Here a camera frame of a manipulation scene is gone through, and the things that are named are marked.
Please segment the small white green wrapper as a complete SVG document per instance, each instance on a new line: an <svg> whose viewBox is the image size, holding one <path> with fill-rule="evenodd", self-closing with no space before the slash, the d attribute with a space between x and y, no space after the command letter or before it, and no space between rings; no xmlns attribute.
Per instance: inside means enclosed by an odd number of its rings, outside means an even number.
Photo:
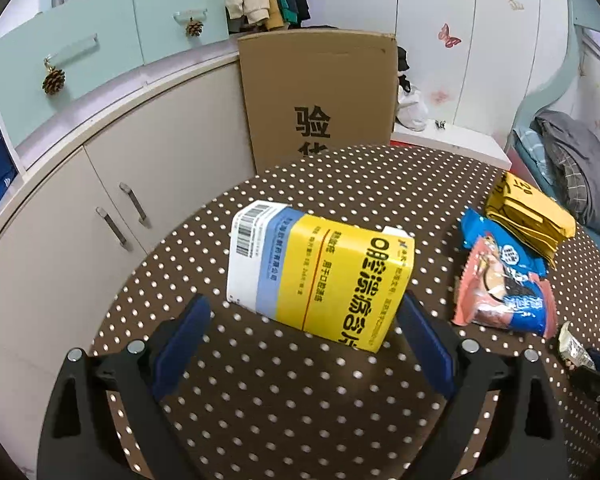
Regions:
<svg viewBox="0 0 600 480"><path fill-rule="evenodd" d="M596 370L594 361L585 350L584 345L571 333L571 323L569 321L562 324L559 330L558 353L570 372L574 372L581 367Z"/></svg>

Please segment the pink blue snack bag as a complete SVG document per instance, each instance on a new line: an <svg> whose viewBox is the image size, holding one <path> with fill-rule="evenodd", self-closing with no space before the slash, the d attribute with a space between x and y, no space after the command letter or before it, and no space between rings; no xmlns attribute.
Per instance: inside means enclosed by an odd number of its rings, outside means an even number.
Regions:
<svg viewBox="0 0 600 480"><path fill-rule="evenodd" d="M480 236L456 286L453 323L553 338L558 321L550 281L515 270L502 260L493 236Z"/></svg>

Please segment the blue snack wrapper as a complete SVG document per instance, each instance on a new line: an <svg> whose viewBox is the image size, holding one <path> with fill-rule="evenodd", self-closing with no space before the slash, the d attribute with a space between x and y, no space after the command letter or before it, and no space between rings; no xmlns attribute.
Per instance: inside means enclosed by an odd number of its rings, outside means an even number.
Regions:
<svg viewBox="0 0 600 480"><path fill-rule="evenodd" d="M468 208L460 219L463 246L471 249L479 237L490 236L498 246L501 260L510 268L522 273L535 273L540 278L547 274L546 264L531 248L524 246L512 233L493 220L483 217L475 209Z"/></svg>

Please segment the yellow plastic bag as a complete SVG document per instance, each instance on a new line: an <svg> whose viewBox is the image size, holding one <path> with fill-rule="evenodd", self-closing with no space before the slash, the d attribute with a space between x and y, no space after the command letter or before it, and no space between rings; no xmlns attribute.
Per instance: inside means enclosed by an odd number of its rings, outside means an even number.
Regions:
<svg viewBox="0 0 600 480"><path fill-rule="evenodd" d="M494 183L486 216L504 226L552 267L559 247L577 234L576 219L552 198L511 172Z"/></svg>

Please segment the yellow white medicine box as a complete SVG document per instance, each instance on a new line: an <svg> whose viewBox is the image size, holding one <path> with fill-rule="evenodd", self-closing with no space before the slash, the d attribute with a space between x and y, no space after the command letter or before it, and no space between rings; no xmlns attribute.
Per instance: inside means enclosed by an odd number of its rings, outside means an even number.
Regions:
<svg viewBox="0 0 600 480"><path fill-rule="evenodd" d="M415 241L256 200L234 215L226 296L273 321L377 352L414 269Z"/></svg>

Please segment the brown polka dot tablecloth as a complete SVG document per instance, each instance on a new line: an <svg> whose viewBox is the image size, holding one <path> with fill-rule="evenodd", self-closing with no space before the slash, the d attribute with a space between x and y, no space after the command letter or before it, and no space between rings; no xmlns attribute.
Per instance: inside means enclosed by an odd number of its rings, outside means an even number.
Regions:
<svg viewBox="0 0 600 480"><path fill-rule="evenodd" d="M265 171L132 273L93 342L133 474L600 479L600 251L527 181L430 148Z"/></svg>

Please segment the grey folded blanket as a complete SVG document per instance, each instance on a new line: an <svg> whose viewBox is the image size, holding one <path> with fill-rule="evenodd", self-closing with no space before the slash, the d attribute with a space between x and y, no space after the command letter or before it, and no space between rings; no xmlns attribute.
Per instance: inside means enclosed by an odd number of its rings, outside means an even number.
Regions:
<svg viewBox="0 0 600 480"><path fill-rule="evenodd" d="M562 112L543 110L536 122L560 198L581 224L600 234L600 140Z"/></svg>

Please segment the beige curved cabinet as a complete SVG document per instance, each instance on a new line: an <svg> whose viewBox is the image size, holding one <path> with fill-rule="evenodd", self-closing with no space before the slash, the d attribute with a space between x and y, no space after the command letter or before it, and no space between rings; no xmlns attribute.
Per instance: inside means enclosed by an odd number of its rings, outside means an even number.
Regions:
<svg viewBox="0 0 600 480"><path fill-rule="evenodd" d="M119 294L191 214L254 173L237 58L193 67L105 125L80 129L0 215L0 443L27 477L48 398L73 347L144 336L218 272L213 237L181 236L160 273Z"/></svg>

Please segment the bed with blue sheet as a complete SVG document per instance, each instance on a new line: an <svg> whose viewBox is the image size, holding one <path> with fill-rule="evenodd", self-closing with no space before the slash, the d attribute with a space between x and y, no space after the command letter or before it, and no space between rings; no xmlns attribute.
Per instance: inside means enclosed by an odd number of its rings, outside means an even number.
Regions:
<svg viewBox="0 0 600 480"><path fill-rule="evenodd" d="M600 250L600 140L583 123L551 110L579 73L583 32L600 32L596 0L567 1L567 43L562 65L525 96L516 111L507 145L540 189L565 207Z"/></svg>

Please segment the red bench with white top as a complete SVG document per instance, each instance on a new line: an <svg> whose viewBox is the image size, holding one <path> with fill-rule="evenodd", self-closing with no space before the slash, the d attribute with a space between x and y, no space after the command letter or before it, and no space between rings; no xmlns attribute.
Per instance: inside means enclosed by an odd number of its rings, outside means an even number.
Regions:
<svg viewBox="0 0 600 480"><path fill-rule="evenodd" d="M492 136L448 122L439 128L434 120L429 119L422 131L396 124L391 140L473 158L503 170L512 168L512 162Z"/></svg>

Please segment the white plastic bag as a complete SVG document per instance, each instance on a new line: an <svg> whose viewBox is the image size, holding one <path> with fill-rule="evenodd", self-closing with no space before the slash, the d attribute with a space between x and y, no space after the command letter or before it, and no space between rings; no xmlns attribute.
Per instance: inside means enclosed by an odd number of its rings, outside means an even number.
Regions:
<svg viewBox="0 0 600 480"><path fill-rule="evenodd" d="M428 108L419 88L411 87L406 91L398 88L396 101L396 121L403 127L413 131L424 131L428 122Z"/></svg>

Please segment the mint green drawer unit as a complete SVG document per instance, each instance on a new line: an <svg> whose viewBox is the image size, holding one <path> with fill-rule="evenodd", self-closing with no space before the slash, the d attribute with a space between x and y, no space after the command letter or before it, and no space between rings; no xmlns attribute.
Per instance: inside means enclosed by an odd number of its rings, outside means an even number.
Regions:
<svg viewBox="0 0 600 480"><path fill-rule="evenodd" d="M204 22L189 38L190 18ZM13 146L73 101L137 67L227 40L225 0L72 0L0 39L0 116ZM44 60L65 71L46 96Z"/></svg>

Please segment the black clothing behind box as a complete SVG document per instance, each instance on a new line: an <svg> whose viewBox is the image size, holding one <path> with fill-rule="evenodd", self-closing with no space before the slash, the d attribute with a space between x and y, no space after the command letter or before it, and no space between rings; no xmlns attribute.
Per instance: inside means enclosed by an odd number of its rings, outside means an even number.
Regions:
<svg viewBox="0 0 600 480"><path fill-rule="evenodd" d="M409 81L407 78L407 71L410 69L410 66L407 63L407 52L402 47L397 47L396 50L398 50L399 84L405 93L410 93L412 91L412 86L411 81Z"/></svg>

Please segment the pinecone on right drawer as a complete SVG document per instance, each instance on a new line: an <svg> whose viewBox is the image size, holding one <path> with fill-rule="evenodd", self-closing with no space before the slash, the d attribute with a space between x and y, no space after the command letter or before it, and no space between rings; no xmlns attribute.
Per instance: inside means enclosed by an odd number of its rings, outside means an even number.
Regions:
<svg viewBox="0 0 600 480"><path fill-rule="evenodd" d="M185 26L185 33L189 38L200 37L203 31L204 22L199 18L190 18Z"/></svg>

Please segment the pink butterfly wall sticker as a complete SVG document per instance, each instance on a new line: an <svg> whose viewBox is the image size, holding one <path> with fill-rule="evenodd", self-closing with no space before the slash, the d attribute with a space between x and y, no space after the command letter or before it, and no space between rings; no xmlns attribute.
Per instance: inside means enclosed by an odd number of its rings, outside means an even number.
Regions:
<svg viewBox="0 0 600 480"><path fill-rule="evenodd" d="M447 49L452 49L462 43L460 38L451 35L448 23L442 25L440 32L438 32L438 39Z"/></svg>

